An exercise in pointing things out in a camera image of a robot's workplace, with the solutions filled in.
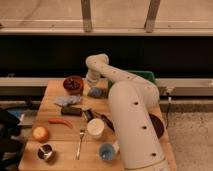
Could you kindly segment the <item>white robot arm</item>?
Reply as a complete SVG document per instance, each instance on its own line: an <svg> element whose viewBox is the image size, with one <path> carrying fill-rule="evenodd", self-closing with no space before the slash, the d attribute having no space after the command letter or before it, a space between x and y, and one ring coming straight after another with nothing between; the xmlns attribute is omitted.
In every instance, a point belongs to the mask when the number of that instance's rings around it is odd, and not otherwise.
<svg viewBox="0 0 213 171"><path fill-rule="evenodd" d="M106 54L86 58L86 81L94 86L104 76L113 85L108 104L125 171L170 171L148 109L159 102L157 86L109 65Z"/></svg>

